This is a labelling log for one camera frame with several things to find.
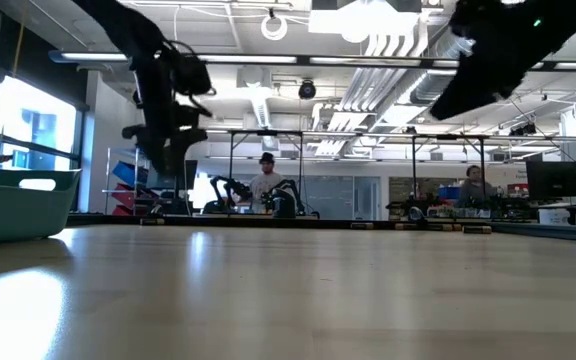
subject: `cap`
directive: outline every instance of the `cap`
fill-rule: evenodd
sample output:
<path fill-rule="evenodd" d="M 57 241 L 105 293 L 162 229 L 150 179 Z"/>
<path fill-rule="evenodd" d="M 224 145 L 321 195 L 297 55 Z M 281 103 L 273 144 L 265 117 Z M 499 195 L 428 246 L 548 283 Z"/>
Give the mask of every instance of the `cap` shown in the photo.
<path fill-rule="evenodd" d="M 261 155 L 261 159 L 259 159 L 259 163 L 261 164 L 264 162 L 274 164 L 275 163 L 275 156 L 271 153 L 263 153 Z"/>

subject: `teal plastic basket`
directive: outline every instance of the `teal plastic basket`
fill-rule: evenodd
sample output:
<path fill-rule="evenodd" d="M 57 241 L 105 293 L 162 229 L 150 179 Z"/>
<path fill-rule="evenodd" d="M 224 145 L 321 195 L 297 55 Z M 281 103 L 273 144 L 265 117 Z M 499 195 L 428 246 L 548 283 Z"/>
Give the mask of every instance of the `teal plastic basket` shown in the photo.
<path fill-rule="evenodd" d="M 60 233 L 66 227 L 78 181 L 79 170 L 0 170 L 0 242 Z"/>

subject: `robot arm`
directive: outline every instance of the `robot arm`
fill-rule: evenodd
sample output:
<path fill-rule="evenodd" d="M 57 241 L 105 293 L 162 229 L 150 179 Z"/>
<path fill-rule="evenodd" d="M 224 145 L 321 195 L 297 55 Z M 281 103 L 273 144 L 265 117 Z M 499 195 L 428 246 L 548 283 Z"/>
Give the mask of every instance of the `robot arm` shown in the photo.
<path fill-rule="evenodd" d="M 115 0 L 73 1 L 103 27 L 135 72 L 133 98 L 146 124 L 127 127 L 122 136 L 136 137 L 137 146 L 158 172 L 182 173 L 190 145 L 207 139 L 206 132 L 198 129 L 199 115 L 212 116 L 192 98 L 212 90 L 205 63 L 185 44 L 178 43 L 188 50 L 180 53 L 178 44 L 167 40 L 157 25 Z M 179 105 L 175 93 L 188 96 L 195 107 Z M 190 129 L 180 131 L 182 126 Z M 170 146 L 165 148 L 167 140 Z"/>
<path fill-rule="evenodd" d="M 576 2 L 459 0 L 449 24 L 475 43 L 430 110 L 438 120 L 509 98 L 530 68 L 576 33 Z"/>
<path fill-rule="evenodd" d="M 295 183 L 294 180 L 291 179 L 284 179 L 281 180 L 279 182 L 279 184 L 275 185 L 272 189 L 270 189 L 270 191 L 268 191 L 268 193 L 266 193 L 265 198 L 267 199 L 266 202 L 270 201 L 272 202 L 272 192 L 275 189 L 290 189 L 293 193 L 293 196 L 295 198 L 295 202 L 297 203 L 297 212 L 300 215 L 304 215 L 306 213 L 306 210 L 304 208 L 304 204 L 301 202 L 301 195 L 299 194 L 299 191 L 297 191 L 297 185 Z"/>
<path fill-rule="evenodd" d="M 250 191 L 250 187 L 234 179 L 229 179 L 223 176 L 215 176 L 210 180 L 210 185 L 215 190 L 215 194 L 217 195 L 217 202 L 220 207 L 223 207 L 225 204 L 223 203 L 223 199 L 221 198 L 221 194 L 217 188 L 217 183 L 219 181 L 226 182 L 224 189 L 226 190 L 226 196 L 228 197 L 228 207 L 235 205 L 231 191 L 237 194 L 242 200 L 248 200 L 252 197 L 252 191 Z"/>

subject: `blue bin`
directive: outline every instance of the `blue bin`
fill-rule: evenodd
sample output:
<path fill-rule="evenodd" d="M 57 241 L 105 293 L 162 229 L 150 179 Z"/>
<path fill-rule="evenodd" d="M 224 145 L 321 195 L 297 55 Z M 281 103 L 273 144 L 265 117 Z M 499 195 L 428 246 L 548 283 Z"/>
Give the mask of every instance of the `blue bin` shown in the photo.
<path fill-rule="evenodd" d="M 135 165 L 119 161 L 112 170 L 113 175 L 121 179 L 126 185 L 135 184 Z M 145 184 L 148 181 L 148 170 L 140 167 L 137 172 L 137 183 Z"/>
<path fill-rule="evenodd" d="M 439 198 L 445 200 L 457 200 L 459 199 L 459 190 L 457 186 L 445 186 L 439 188 Z"/>

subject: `man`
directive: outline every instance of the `man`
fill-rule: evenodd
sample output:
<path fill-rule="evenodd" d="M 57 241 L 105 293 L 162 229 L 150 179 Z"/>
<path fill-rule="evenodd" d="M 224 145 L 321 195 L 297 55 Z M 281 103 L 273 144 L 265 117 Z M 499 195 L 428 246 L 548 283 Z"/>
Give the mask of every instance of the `man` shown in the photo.
<path fill-rule="evenodd" d="M 266 206 L 261 202 L 261 195 L 267 193 L 279 184 L 284 177 L 275 172 L 275 157 L 271 153 L 263 153 L 259 160 L 262 174 L 255 176 L 250 182 L 252 191 L 252 211 L 255 214 L 266 212 Z"/>
<path fill-rule="evenodd" d="M 489 183 L 483 184 L 481 181 L 481 168 L 477 165 L 470 166 L 466 170 L 468 178 L 464 180 L 459 190 L 459 206 L 467 206 L 471 202 L 483 202 L 484 200 L 496 195 L 495 188 Z M 484 197 L 484 186 L 486 187 L 486 196 Z"/>

